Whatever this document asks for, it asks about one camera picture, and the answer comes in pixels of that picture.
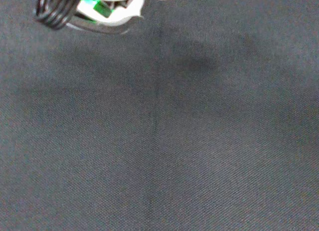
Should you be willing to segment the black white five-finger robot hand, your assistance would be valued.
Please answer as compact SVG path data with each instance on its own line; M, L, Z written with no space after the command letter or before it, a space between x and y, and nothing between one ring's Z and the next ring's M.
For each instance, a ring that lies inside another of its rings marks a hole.
M50 28L70 27L122 34L140 18L149 0L35 0L34 19Z

